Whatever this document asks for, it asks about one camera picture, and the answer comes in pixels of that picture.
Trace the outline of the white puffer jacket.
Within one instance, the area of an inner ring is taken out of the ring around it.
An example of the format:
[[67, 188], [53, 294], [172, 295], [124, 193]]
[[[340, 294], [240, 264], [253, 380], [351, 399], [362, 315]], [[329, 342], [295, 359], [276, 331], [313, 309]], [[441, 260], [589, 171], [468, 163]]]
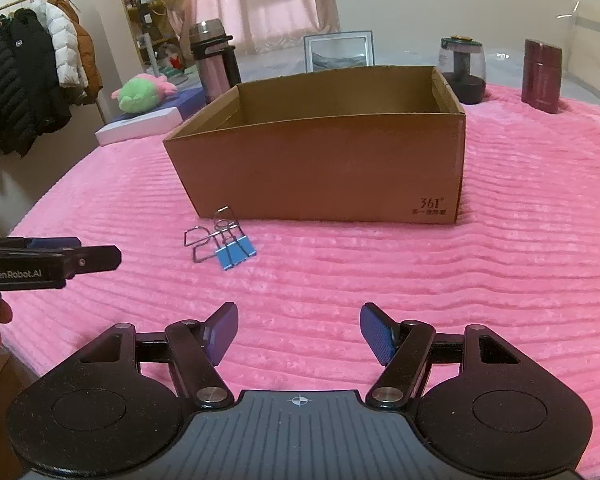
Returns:
[[79, 51], [78, 33], [73, 22], [63, 10], [48, 1], [35, 0], [32, 10], [52, 40], [61, 87], [85, 89], [87, 78]]

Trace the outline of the pink fluffy blanket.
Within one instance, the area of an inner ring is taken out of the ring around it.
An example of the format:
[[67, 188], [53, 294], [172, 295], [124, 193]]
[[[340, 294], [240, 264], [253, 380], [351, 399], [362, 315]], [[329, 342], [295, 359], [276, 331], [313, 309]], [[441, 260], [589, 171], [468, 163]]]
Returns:
[[248, 221], [256, 255], [194, 263], [198, 219], [158, 136], [98, 148], [16, 227], [122, 253], [114, 272], [12, 292], [9, 350], [44, 374], [116, 323], [158, 332], [224, 302], [239, 330], [220, 366], [244, 389], [366, 391], [380, 372], [363, 304], [441, 333], [483, 324], [580, 394], [594, 431], [580, 473], [600, 478], [600, 108], [549, 115], [492, 89], [466, 112], [452, 226]]

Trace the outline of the green pink plush toy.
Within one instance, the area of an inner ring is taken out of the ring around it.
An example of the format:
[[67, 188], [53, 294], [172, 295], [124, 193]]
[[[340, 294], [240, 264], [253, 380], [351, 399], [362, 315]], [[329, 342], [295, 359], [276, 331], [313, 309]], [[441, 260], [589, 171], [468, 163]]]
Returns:
[[178, 93], [178, 87], [166, 76], [138, 74], [120, 89], [111, 93], [123, 113], [144, 114], [160, 106], [170, 96]]

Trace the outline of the blue binder clip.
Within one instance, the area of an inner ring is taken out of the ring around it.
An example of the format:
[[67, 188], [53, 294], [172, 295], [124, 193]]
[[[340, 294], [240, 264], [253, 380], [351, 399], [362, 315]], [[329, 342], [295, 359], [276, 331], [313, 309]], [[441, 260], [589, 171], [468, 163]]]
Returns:
[[230, 206], [223, 206], [215, 211], [213, 236], [216, 241], [216, 258], [225, 271], [257, 255], [256, 248]]

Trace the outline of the dark red thermos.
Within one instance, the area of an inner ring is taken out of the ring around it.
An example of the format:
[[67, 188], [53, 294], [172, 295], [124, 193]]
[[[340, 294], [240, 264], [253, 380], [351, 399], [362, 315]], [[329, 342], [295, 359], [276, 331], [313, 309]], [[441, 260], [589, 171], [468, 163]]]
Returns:
[[521, 101], [536, 110], [557, 114], [560, 88], [562, 49], [539, 40], [524, 40]]

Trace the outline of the wooden bookshelf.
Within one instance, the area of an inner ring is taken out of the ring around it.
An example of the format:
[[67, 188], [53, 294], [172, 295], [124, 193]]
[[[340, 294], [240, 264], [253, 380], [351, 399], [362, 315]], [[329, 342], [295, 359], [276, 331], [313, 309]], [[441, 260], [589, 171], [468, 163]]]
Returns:
[[146, 39], [150, 40], [155, 58], [165, 44], [178, 46], [178, 37], [169, 21], [166, 0], [122, 0], [135, 42], [138, 57], [145, 68], [151, 68]]

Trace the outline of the sand picture frame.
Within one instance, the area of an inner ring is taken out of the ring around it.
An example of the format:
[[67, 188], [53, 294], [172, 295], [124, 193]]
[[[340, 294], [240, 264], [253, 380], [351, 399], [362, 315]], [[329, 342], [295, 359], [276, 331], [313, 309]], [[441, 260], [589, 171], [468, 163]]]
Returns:
[[304, 36], [303, 51], [307, 73], [375, 65], [371, 30]]

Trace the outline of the glass jar dark base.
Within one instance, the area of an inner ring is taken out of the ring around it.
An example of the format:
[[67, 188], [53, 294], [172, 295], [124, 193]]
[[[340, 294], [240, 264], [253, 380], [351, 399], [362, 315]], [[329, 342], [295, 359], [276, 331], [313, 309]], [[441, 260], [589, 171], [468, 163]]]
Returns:
[[457, 99], [479, 104], [486, 94], [486, 57], [483, 44], [470, 37], [449, 36], [440, 40], [438, 70]]

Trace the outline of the purple book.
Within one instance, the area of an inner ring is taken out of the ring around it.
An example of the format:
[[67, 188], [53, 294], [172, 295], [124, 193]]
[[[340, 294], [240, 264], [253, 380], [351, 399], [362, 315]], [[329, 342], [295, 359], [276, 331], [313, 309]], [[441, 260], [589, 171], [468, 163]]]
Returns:
[[143, 114], [124, 113], [116, 118], [116, 121], [134, 119], [139, 117], [152, 117], [169, 114], [174, 110], [182, 119], [195, 115], [207, 105], [204, 89], [192, 87], [168, 96], [159, 106]]

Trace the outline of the pink curtain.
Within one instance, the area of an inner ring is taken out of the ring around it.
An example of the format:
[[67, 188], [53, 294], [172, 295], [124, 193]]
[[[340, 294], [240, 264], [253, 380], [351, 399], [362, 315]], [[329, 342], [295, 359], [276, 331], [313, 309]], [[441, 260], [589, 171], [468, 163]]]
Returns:
[[295, 47], [305, 36], [340, 29], [336, 0], [187, 0], [183, 10], [169, 13], [184, 47], [192, 44], [186, 38], [190, 28], [214, 18], [245, 54]]

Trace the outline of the brown jacket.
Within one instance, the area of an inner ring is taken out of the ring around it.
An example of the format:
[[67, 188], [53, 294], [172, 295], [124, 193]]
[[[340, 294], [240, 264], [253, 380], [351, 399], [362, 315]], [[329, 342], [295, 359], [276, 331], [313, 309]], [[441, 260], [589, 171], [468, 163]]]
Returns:
[[99, 91], [102, 90], [102, 76], [96, 64], [94, 42], [90, 34], [80, 24], [78, 14], [73, 10], [73, 7], [67, 0], [48, 0], [48, 3], [57, 6], [66, 17], [72, 21], [73, 27], [76, 30], [76, 38], [78, 38], [78, 49], [84, 69], [87, 86], [84, 91], [86, 93], [86, 104], [94, 104], [97, 102]]

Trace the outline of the black jacket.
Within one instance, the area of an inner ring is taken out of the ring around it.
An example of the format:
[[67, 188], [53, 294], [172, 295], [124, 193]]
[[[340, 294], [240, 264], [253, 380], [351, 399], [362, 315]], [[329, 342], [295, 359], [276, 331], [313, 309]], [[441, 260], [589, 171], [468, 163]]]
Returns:
[[0, 18], [0, 153], [26, 156], [70, 122], [52, 37], [31, 9]]

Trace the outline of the brown cardboard box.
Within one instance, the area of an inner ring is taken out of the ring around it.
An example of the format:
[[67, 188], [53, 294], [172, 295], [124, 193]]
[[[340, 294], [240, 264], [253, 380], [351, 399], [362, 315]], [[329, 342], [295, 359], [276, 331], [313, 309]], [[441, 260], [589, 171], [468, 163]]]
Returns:
[[452, 224], [465, 139], [437, 68], [370, 66], [238, 84], [164, 147], [202, 218]]

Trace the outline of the white flat box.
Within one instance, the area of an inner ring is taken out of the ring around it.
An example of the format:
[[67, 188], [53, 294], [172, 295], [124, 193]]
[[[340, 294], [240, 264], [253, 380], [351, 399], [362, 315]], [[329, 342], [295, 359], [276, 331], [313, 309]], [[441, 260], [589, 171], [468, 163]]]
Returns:
[[137, 117], [117, 120], [103, 126], [96, 133], [100, 146], [123, 142], [126, 140], [143, 139], [148, 136], [161, 136], [181, 125], [184, 119], [176, 107], [155, 110]]

